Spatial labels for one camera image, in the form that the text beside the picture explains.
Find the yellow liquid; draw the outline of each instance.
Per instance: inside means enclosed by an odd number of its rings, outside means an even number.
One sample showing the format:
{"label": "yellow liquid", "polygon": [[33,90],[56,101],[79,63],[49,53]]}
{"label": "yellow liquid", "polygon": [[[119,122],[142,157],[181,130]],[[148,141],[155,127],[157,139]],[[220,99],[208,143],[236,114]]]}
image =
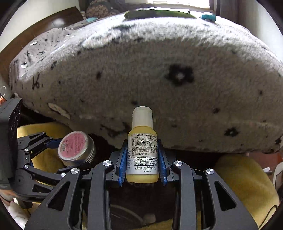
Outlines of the yellow liquid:
{"label": "yellow liquid", "polygon": [[[137,134],[137,133],[148,133],[157,136],[156,132],[148,127],[148,126],[138,126],[133,128],[129,135]],[[132,183],[155,183],[158,181],[158,174],[154,175],[135,175],[135,174],[127,174],[127,181]]]}

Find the barcode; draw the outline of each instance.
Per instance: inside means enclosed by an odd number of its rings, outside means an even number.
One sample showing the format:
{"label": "barcode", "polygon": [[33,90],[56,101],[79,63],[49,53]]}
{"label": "barcode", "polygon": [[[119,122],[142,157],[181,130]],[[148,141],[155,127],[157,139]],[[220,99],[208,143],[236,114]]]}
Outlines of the barcode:
{"label": "barcode", "polygon": [[66,143],[62,144],[62,151],[66,151]]}

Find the round pink sticker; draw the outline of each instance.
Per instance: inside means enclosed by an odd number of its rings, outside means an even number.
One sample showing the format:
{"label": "round pink sticker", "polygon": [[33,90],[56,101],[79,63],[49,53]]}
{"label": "round pink sticker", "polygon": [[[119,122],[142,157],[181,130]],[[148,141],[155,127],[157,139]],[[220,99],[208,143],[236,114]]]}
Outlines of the round pink sticker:
{"label": "round pink sticker", "polygon": [[85,137],[82,133],[73,133],[62,143],[60,152],[65,158],[72,158],[83,150],[85,146]]}

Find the white cap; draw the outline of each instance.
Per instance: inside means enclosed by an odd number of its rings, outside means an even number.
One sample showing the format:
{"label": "white cap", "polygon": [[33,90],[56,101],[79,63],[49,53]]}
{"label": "white cap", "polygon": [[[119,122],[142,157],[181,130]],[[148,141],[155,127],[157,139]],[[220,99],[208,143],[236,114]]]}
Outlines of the white cap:
{"label": "white cap", "polygon": [[146,106],[136,107],[133,111],[133,127],[148,126],[153,128],[152,111]]}

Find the silver bolt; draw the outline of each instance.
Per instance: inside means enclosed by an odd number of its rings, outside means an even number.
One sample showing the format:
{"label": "silver bolt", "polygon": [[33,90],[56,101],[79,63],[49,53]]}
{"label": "silver bolt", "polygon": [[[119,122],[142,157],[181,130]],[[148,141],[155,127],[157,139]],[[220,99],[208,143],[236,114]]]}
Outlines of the silver bolt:
{"label": "silver bolt", "polygon": [[103,165],[104,165],[104,166],[109,166],[109,165],[111,165],[111,164],[112,164],[112,162],[109,161],[109,160],[103,161]]}
{"label": "silver bolt", "polygon": [[206,173],[212,175],[214,173],[213,169],[206,169]]}
{"label": "silver bolt", "polygon": [[182,161],[179,161],[179,160],[174,161],[174,165],[176,166],[182,166],[182,164],[183,164]]}
{"label": "silver bolt", "polygon": [[73,168],[71,169],[71,173],[72,174],[77,174],[79,172],[79,169],[78,168]]}

